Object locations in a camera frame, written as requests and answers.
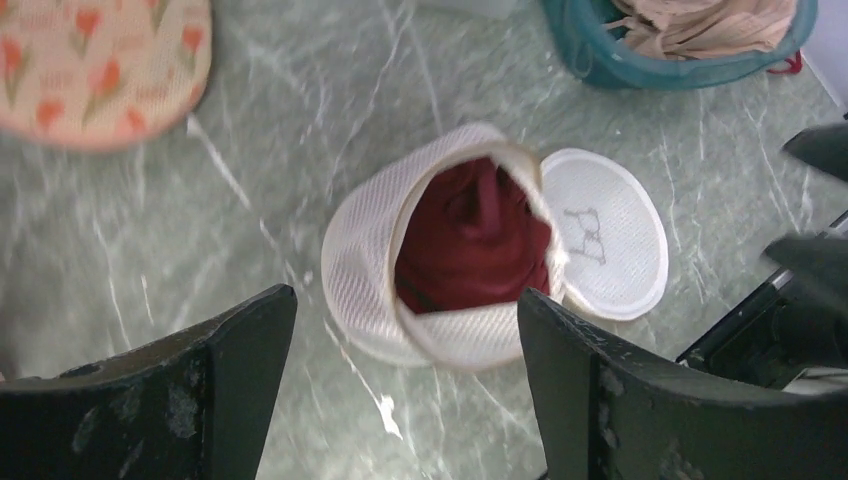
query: white mesh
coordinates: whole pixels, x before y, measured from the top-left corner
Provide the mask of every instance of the white mesh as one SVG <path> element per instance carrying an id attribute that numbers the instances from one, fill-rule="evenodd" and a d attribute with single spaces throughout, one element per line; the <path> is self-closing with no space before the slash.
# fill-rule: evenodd
<path id="1" fill-rule="evenodd" d="M 540 191 L 539 162 L 488 124 L 460 127 L 360 185 L 330 221 L 321 274 L 330 312 L 359 348 L 391 363 L 431 362 L 464 370 L 521 356 L 514 302 L 414 315 L 397 298 L 394 269 L 409 219 L 426 187 L 447 168 L 490 156 L 527 194 L 537 217 L 553 224 Z M 565 292 L 567 255 L 557 229 L 547 252 L 551 297 Z"/>
<path id="2" fill-rule="evenodd" d="M 554 153 L 542 170 L 571 259 L 569 295 L 610 320 L 633 320 L 655 307 L 668 280 L 668 242 L 639 181 L 612 160 L 577 149 Z"/>

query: teal plastic tub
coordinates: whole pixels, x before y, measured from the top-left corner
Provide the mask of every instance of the teal plastic tub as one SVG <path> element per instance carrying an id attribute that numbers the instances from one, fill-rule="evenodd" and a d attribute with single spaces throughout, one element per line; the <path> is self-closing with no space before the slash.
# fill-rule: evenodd
<path id="1" fill-rule="evenodd" d="M 688 90 L 729 83 L 792 56 L 810 36 L 817 0 L 798 0 L 786 37 L 768 53 L 746 52 L 709 60 L 657 60 L 618 42 L 627 31 L 605 23 L 624 15 L 610 0 L 542 0 L 560 57 L 572 75 L 601 88 Z"/>

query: white round lid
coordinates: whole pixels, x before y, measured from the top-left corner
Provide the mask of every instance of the white round lid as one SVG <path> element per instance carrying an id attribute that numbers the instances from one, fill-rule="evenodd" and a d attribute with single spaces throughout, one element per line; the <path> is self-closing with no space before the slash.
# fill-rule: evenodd
<path id="1" fill-rule="evenodd" d="M 636 177 L 579 149 L 542 162 L 543 193 L 571 256 L 570 295 L 588 313 L 628 321 L 654 308 L 668 280 L 668 241 Z"/>

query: gray marble floor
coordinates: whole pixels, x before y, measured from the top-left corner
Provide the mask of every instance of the gray marble floor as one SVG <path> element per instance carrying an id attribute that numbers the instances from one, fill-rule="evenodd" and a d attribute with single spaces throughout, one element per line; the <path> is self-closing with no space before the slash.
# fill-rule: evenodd
<path id="1" fill-rule="evenodd" d="M 213 3 L 215 71 L 188 125 L 110 156 L 0 137 L 0 352 L 16 375 L 51 376 L 287 282 L 300 312 L 263 480 L 543 470 L 520 363 L 476 376 L 384 365 L 336 333 L 324 303 L 336 206 L 442 132 L 488 120 L 542 152 L 630 169 L 672 260 L 659 307 L 616 332 L 669 357 L 767 276 L 771 239 L 848 207 L 843 187 L 778 153 L 838 118 L 809 73 L 605 93 L 563 71 L 535 4 L 495 22 L 393 0 Z"/>

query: red cloth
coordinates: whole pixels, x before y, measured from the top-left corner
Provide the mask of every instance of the red cloth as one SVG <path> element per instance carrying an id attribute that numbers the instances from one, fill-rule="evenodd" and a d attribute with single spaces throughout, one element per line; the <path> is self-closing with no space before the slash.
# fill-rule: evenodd
<path id="1" fill-rule="evenodd" d="M 395 287 L 415 313 L 514 302 L 526 287 L 549 293 L 551 228 L 521 187 L 489 158 L 437 175 L 415 207 L 395 266 Z"/>

